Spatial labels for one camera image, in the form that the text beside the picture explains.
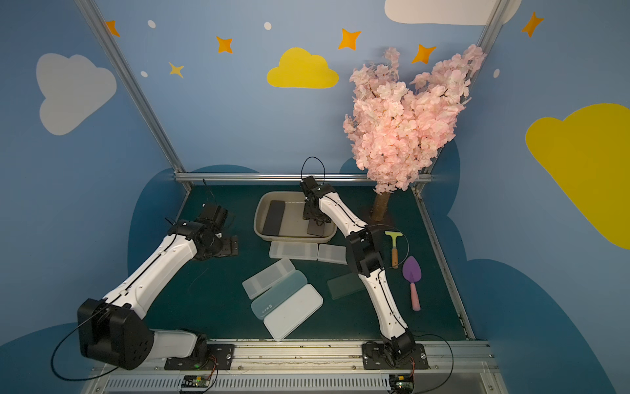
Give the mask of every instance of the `yellow star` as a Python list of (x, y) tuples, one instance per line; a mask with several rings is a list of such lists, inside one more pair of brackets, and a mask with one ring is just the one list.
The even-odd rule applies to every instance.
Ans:
[(173, 65), (173, 63), (171, 63), (171, 62), (168, 62), (168, 64), (170, 64), (170, 65), (171, 65), (171, 67), (173, 68), (173, 69), (171, 70), (171, 74), (177, 74), (177, 75), (179, 75), (180, 77), (184, 78), (184, 76), (183, 76), (183, 75), (181, 75), (181, 69), (183, 69), (183, 68), (184, 68), (184, 66), (181, 66), (181, 67), (175, 67), (175, 66)]

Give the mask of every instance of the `metal vent grille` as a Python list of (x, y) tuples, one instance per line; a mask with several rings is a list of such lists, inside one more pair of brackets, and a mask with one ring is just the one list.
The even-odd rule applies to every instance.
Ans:
[(155, 376), (132, 375), (112, 376), (105, 385), (106, 393), (177, 393), (181, 387), (179, 375)]
[(219, 375), (209, 391), (383, 391), (389, 389), (387, 377), (370, 375)]

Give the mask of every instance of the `pink flower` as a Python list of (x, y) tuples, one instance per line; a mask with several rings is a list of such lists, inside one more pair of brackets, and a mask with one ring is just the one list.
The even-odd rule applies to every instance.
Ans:
[(483, 51), (471, 45), (464, 55), (439, 62), (432, 73), (416, 75), (417, 93), (398, 81), (399, 53), (390, 48), (379, 64), (354, 70), (353, 117), (346, 116), (343, 130), (361, 170), (377, 181), (377, 193), (406, 190), (418, 171), (431, 165), (437, 150), (454, 137), (457, 115), (464, 109), (470, 76), (481, 67)]

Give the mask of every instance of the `purple trowel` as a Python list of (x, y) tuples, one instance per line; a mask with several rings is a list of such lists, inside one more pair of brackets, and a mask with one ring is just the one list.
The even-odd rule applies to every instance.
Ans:
[(413, 310), (419, 311), (420, 301), (418, 300), (418, 291), (416, 291), (416, 282), (422, 278), (422, 271), (414, 256), (409, 256), (409, 258), (404, 261), (403, 276), (411, 283), (411, 307)]

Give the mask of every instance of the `tree trunk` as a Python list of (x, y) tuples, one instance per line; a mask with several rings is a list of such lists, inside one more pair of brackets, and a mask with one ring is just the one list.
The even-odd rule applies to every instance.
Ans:
[(370, 218), (373, 221), (380, 222), (385, 217), (385, 212), (387, 212), (387, 202), (389, 201), (390, 194), (391, 193), (384, 192), (376, 195), (376, 199), (374, 199), (374, 207), (372, 208), (372, 215), (370, 215)]

